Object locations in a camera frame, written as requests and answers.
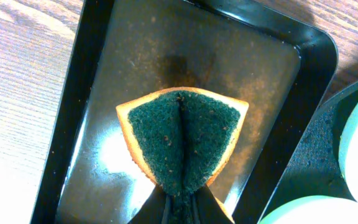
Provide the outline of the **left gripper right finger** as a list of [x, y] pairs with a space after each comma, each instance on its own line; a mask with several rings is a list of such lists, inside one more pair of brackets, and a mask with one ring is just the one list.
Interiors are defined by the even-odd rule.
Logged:
[[233, 224], [206, 185], [191, 196], [191, 211], [195, 224]]

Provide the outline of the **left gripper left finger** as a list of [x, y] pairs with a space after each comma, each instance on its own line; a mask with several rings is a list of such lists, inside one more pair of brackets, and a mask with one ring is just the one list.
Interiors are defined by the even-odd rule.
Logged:
[[168, 224], [170, 196], [156, 185], [150, 197], [128, 224]]

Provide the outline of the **orange green sponge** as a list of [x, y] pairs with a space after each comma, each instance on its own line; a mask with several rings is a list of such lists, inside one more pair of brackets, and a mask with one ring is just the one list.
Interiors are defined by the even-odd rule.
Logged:
[[227, 164], [248, 108], [195, 87], [159, 90], [116, 107], [132, 160], [168, 197], [162, 222], [197, 222], [195, 193]]

